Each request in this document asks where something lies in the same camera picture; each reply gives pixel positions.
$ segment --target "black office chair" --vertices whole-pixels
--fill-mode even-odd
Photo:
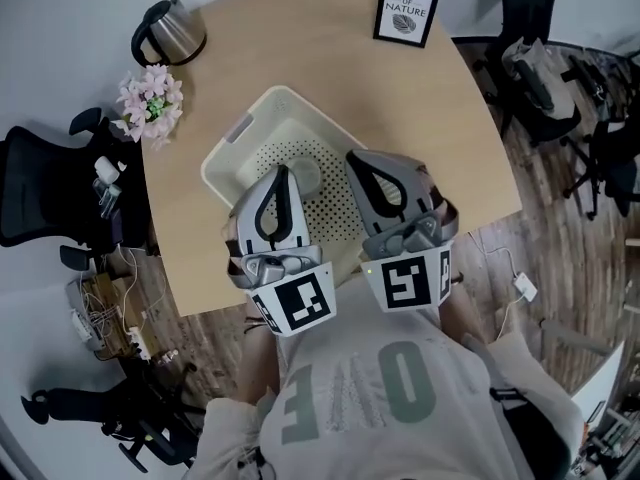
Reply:
[[[70,134],[89,130],[83,148],[65,148],[16,126],[0,142],[0,245],[12,247],[45,236],[66,236],[90,251],[67,246],[61,260],[86,270],[89,259],[114,250],[116,244],[141,247],[147,238],[151,211],[140,145],[121,142],[109,131],[100,109],[79,114]],[[106,156],[127,165],[116,181],[122,189],[108,220],[100,217],[92,184],[93,164]]]
[[[474,63],[479,71],[486,68],[496,86],[497,94],[486,93],[485,101],[503,109],[500,135],[504,138],[512,118],[515,116],[530,135],[532,146],[563,137],[573,130],[582,119],[575,106],[573,116],[567,119],[553,119],[545,115],[538,106],[548,104],[549,94],[526,65],[516,65],[521,80],[513,80],[504,68],[502,56],[505,50],[524,38],[531,45],[536,39],[546,43],[549,39],[551,16],[555,0],[502,0],[502,33],[485,52],[485,59]]]
[[[624,128],[609,132],[608,121],[596,125],[593,136],[584,141],[589,145],[589,152],[584,153],[575,141],[568,137],[560,139],[562,146],[569,145],[585,165],[585,172],[570,188],[563,191],[565,198],[571,195],[584,183],[591,183],[593,211],[587,212],[589,220],[598,214],[598,194],[600,184],[605,184],[605,195],[614,199],[623,217],[629,215],[630,203],[640,201],[640,193],[634,193],[637,166],[635,157],[640,154],[640,118],[631,116],[624,123]]]
[[[182,403],[184,380],[196,371],[189,364],[174,390],[162,386],[150,366],[139,359],[121,361],[127,378],[104,393],[75,389],[36,391],[30,400],[21,397],[29,417],[45,425],[50,418],[59,421],[90,421],[102,424],[102,432],[119,441],[118,447],[138,470],[147,473],[138,453],[146,446],[169,466],[191,467],[200,431],[187,414],[204,415],[205,410]]]

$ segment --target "perforated basket bottom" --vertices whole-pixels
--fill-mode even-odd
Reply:
[[[274,134],[276,140],[256,151],[243,166],[243,171],[253,171],[257,180],[273,166],[284,164],[292,158],[314,158],[322,171],[322,191],[317,197],[303,202],[304,213],[311,243],[323,247],[327,260],[335,260],[337,258],[331,256],[340,254],[340,243],[358,241],[363,233],[360,213],[344,169],[344,155],[338,154],[309,128],[295,120],[287,120],[281,126],[295,129]],[[266,214],[273,223],[276,215],[273,201],[267,207]]]

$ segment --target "white t-shirt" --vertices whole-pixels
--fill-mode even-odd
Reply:
[[[248,404],[209,403],[187,478],[254,478],[245,464],[259,446],[265,479],[516,479],[482,359],[421,312],[383,313],[362,277],[336,296],[335,318],[282,343],[288,373],[264,419]],[[580,411],[524,340],[489,350],[575,456]]]

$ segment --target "kettle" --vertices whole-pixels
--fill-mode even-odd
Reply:
[[[194,59],[207,42],[207,31],[180,0],[163,0],[150,7],[131,38],[131,53],[141,66],[154,64],[142,52],[147,39],[161,64],[180,65]]]

